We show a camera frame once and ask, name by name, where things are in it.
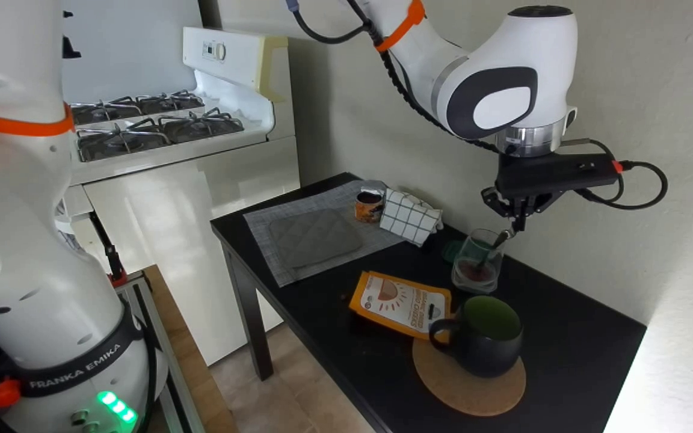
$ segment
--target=round coaster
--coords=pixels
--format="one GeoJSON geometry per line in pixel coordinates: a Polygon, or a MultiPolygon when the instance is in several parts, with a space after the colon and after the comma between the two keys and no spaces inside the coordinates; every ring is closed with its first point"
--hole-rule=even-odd
{"type": "Polygon", "coordinates": [[[430,342],[415,338],[413,364],[421,381],[435,397],[471,416],[503,414],[514,408],[526,391],[526,370],[520,358],[509,372],[498,378],[478,378],[430,342]]]}

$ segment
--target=orange strap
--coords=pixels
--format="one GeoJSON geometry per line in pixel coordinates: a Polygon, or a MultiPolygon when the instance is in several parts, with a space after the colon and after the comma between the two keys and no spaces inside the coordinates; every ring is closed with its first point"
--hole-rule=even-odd
{"type": "Polygon", "coordinates": [[[385,52],[394,47],[412,27],[420,25],[426,15],[427,12],[424,11],[424,4],[421,3],[421,0],[411,0],[410,6],[408,6],[408,16],[402,20],[399,27],[391,35],[384,39],[381,45],[376,47],[376,50],[385,52]]]}
{"type": "Polygon", "coordinates": [[[64,103],[66,117],[56,123],[30,123],[30,121],[10,120],[0,118],[0,134],[26,135],[27,137],[54,137],[64,132],[74,130],[74,119],[71,116],[71,107],[64,103]]]}

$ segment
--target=snack package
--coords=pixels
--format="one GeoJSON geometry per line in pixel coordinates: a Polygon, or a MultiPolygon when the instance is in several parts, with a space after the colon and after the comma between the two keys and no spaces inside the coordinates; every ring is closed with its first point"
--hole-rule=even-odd
{"type": "Polygon", "coordinates": [[[429,340],[430,324],[450,317],[451,293],[377,272],[363,272],[349,307],[395,331],[429,340]]]}

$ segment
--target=tile floor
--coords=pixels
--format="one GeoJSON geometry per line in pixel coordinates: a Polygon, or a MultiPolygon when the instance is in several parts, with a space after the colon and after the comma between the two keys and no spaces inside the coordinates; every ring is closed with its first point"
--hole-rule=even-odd
{"type": "Polygon", "coordinates": [[[374,433],[289,327],[268,336],[275,374],[266,381],[247,347],[210,367],[239,433],[374,433]]]}

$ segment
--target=clear glass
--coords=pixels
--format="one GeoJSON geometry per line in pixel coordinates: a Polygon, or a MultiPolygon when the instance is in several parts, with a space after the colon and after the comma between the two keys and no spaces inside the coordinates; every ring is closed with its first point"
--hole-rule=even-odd
{"type": "Polygon", "coordinates": [[[454,260],[451,280],[454,286],[475,294],[489,294],[496,290],[504,258],[504,244],[491,246],[499,237],[490,230],[476,229],[464,241],[454,260]]]}

